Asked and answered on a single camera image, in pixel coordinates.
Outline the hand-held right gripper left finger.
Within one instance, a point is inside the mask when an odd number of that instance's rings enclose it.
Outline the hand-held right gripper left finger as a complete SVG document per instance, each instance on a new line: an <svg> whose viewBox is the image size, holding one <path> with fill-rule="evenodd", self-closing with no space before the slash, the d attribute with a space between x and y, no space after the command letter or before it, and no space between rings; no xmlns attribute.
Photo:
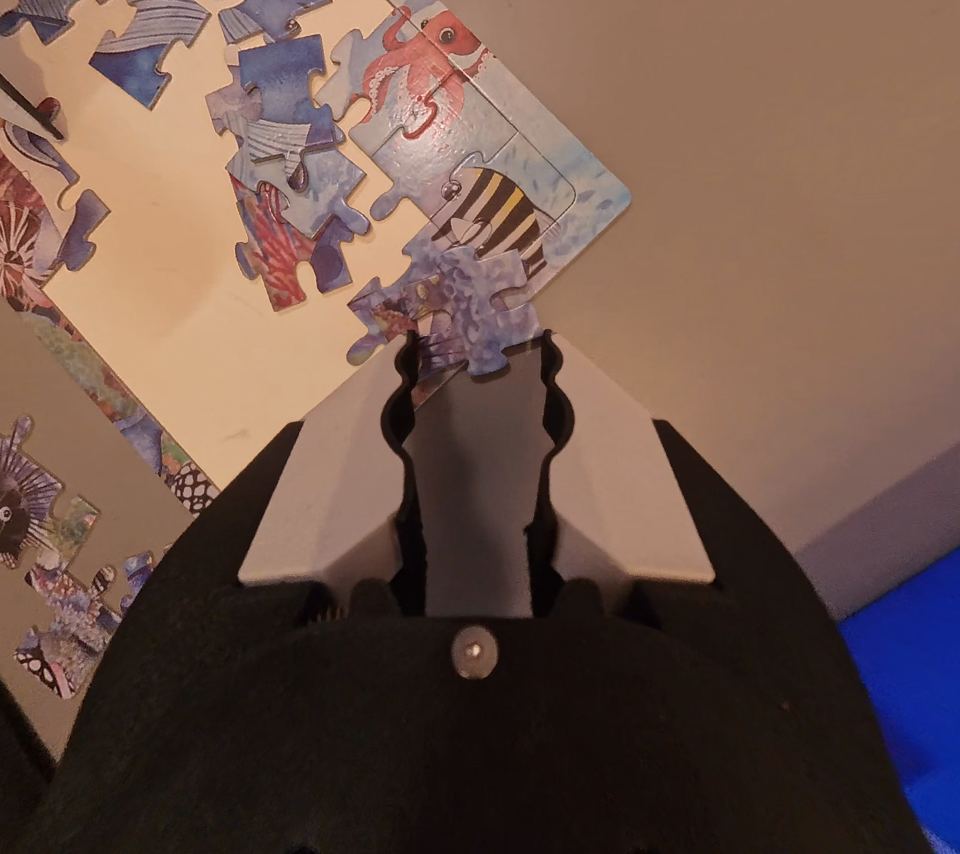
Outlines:
<svg viewBox="0 0 960 854"><path fill-rule="evenodd" d="M338 606L366 580L425 613L425 535L404 442L415 426L415 332L394 338L302 419L242 562L246 586L321 584Z"/></svg>

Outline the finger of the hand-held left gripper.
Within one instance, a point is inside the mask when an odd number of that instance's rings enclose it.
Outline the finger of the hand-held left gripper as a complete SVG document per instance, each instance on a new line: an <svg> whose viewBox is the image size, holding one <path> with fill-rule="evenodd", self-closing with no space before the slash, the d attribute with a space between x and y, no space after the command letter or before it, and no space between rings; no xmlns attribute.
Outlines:
<svg viewBox="0 0 960 854"><path fill-rule="evenodd" d="M41 138L53 138L56 141L65 140L65 135L54 125L54 122L42 114L38 108L27 100L18 89L5 77L1 81L1 120L15 127L22 128Z"/></svg>

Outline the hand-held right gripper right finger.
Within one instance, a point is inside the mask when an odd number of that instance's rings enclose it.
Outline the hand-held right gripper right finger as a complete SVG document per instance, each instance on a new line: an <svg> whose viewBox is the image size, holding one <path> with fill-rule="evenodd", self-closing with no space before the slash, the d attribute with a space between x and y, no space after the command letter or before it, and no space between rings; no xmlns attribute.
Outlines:
<svg viewBox="0 0 960 854"><path fill-rule="evenodd" d="M550 448L525 528L534 617L578 580L595 585L604 613L624 610L641 581L713 583L650 412L557 333L543 333L539 356Z"/></svg>

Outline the striped purple puzzle piece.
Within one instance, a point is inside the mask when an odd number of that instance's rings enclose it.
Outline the striped purple puzzle piece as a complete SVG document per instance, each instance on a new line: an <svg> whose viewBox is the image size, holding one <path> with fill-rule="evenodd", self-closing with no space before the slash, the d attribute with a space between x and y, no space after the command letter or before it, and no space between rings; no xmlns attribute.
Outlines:
<svg viewBox="0 0 960 854"><path fill-rule="evenodd" d="M374 278L347 306L366 326L346 352L347 362L354 367L366 363L378 347L397 337L404 339L409 332L417 335L421 380L464 363L462 335L454 327L439 272L388 287Z"/></svg>

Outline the red coral puzzle piece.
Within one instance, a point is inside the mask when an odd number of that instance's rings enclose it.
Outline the red coral puzzle piece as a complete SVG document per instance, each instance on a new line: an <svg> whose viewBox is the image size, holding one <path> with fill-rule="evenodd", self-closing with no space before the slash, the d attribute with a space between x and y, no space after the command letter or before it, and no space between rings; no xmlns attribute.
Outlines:
<svg viewBox="0 0 960 854"><path fill-rule="evenodd" d="M250 189L233 175L229 179L246 230L246 240L235 246L240 271L248 280L263 282L275 312L303 303L306 293L297 271L310 260L314 242L285 219L289 205L277 187L261 183Z"/></svg>

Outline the small blue purple puzzle piece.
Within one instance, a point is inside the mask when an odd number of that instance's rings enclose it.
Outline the small blue purple puzzle piece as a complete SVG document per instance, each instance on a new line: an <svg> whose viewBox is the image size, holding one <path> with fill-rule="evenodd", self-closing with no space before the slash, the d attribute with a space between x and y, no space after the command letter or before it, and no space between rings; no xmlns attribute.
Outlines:
<svg viewBox="0 0 960 854"><path fill-rule="evenodd" d="M438 308L450 317L449 326L427 338L426 357L432 368L466 363L472 376L504 368L508 347L538 337L542 328L536 310L525 302L498 308L493 299L521 289L526 273L516 250L476 260L468 246L454 247L438 258Z"/></svg>

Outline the sea print puzzle tray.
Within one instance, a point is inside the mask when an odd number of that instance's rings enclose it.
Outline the sea print puzzle tray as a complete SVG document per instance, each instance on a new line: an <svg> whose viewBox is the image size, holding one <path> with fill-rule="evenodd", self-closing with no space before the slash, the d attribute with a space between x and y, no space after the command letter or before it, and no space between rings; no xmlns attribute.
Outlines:
<svg viewBox="0 0 960 854"><path fill-rule="evenodd" d="M455 72L470 80L573 187L575 199L543 237L546 268L522 288L492 299L498 308L532 304L631 202L629 188L600 162L493 55L442 0L331 0L301 14L294 37L256 33L228 44L219 12L244 0L193 0L210 18L195 42L174 42L159 64L170 80L152 109L90 67L106 32L125 32L136 14L128 0L78 0L72 26L42 44L30 23L2 36L2 70L28 97L58 98L68 128L64 160L77 173L61 206L84 190L109 213L90 234L95 252L77 271L60 268L41 290L9 298L42 344L138 448L175 496L200 509L207 479L226 483L275 430L338 388L364 365L347 361L366 326L350 301L375 278L396 284L411 260L402 252L428 224L407 199L371 217L390 179L350 132L381 109L394 76L415 97ZM2 14L18 0L2 0ZM341 120L337 149L366 174L348 204L370 221L365 236L342 244L352 283L318 291L309 261L297 267L306 299L274 311L265 286L240 270L235 247L247 239L225 167L237 144L218 134L207 95L232 83L229 65L247 49L318 35L323 71L311 76L313 101L336 69L330 54L352 29L365 36L390 20L386 53L374 67L376 108L356 100ZM371 358L384 346L378 347Z"/></svg>

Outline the octopus arms puzzle piece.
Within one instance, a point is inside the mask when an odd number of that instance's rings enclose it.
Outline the octopus arms puzzle piece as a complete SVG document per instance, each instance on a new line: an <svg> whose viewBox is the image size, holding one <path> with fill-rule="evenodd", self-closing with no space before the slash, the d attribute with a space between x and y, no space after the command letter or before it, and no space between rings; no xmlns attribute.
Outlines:
<svg viewBox="0 0 960 854"><path fill-rule="evenodd" d="M319 88L318 98L320 105L330 107L334 121L341 121L360 99L369 101L371 109L377 108L380 82L375 63L387 53L383 35L390 24L389 19L384 20L366 36L353 28L332 48L330 57L336 68Z"/></svg>

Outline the striped dark blue puzzle piece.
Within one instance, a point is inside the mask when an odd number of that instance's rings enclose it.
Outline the striped dark blue puzzle piece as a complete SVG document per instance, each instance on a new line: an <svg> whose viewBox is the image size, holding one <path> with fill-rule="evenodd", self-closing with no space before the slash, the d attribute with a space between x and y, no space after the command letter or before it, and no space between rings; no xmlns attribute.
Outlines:
<svg viewBox="0 0 960 854"><path fill-rule="evenodd" d="M159 69L175 42L191 46L210 19L195 0L127 0L135 14L125 31L105 32L88 60L101 76L153 109L171 76Z"/></svg>

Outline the blue object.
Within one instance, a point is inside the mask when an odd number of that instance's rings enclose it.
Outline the blue object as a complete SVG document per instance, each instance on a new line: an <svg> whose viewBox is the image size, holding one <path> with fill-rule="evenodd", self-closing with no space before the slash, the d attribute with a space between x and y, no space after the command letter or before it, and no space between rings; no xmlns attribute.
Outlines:
<svg viewBox="0 0 960 854"><path fill-rule="evenodd" d="M935 852L959 851L959 550L839 623Z"/></svg>

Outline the striped fish puzzle piece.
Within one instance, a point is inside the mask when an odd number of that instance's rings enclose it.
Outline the striped fish puzzle piece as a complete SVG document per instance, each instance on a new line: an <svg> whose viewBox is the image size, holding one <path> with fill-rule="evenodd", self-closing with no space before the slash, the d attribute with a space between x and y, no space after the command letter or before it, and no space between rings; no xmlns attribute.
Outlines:
<svg viewBox="0 0 960 854"><path fill-rule="evenodd" d="M575 200L574 188L521 134L515 134L494 158L465 162L463 184L437 212L424 213L429 232L442 246L463 245L477 260L508 250L520 255L526 276L546 269L544 236Z"/></svg>

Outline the pale blue octopus puzzle piece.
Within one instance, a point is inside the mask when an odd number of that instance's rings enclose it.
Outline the pale blue octopus puzzle piece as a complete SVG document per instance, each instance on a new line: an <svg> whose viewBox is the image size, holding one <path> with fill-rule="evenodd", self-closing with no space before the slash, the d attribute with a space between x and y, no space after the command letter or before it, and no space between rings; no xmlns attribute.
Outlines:
<svg viewBox="0 0 960 854"><path fill-rule="evenodd" d="M390 187L371 207L383 220L401 200L425 214L440 210L463 185L466 162L491 161L517 134L510 123L460 71L424 96L414 96L405 75L395 75L381 109L354 125L349 135Z"/></svg>

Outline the purple pink coral puzzle piece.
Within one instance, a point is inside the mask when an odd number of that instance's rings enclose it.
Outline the purple pink coral puzzle piece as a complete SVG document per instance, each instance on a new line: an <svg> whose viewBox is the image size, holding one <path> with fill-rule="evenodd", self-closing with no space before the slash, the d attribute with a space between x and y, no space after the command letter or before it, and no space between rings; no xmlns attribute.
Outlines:
<svg viewBox="0 0 960 854"><path fill-rule="evenodd" d="M472 251L472 248L462 244L443 246L434 240L429 232L419 233L402 248L402 252L409 256L411 262L395 284L403 287L437 275L452 264L454 254Z"/></svg>

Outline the blue watercolour puzzle piece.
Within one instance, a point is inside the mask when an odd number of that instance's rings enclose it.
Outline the blue watercolour puzzle piece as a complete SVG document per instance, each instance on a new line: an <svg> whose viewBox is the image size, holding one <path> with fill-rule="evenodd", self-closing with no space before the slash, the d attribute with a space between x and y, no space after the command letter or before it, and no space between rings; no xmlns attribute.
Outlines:
<svg viewBox="0 0 960 854"><path fill-rule="evenodd" d="M237 64L247 92L259 89L262 114L252 125L253 160L287 156L287 177L302 165L307 152L338 147L344 134L330 107L318 106L311 77L325 68L318 35L252 47L239 52Z"/></svg>

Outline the purple urchin puzzle piece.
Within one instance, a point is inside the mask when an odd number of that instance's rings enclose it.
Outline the purple urchin puzzle piece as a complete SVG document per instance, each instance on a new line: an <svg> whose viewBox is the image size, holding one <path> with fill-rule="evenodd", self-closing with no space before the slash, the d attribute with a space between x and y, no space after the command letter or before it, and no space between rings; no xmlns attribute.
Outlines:
<svg viewBox="0 0 960 854"><path fill-rule="evenodd" d="M55 512L64 486L24 451L33 426L33 418L22 415L1 436L1 561L16 569L33 551L42 567L61 569L85 545L100 511L75 497L64 512Z"/></svg>

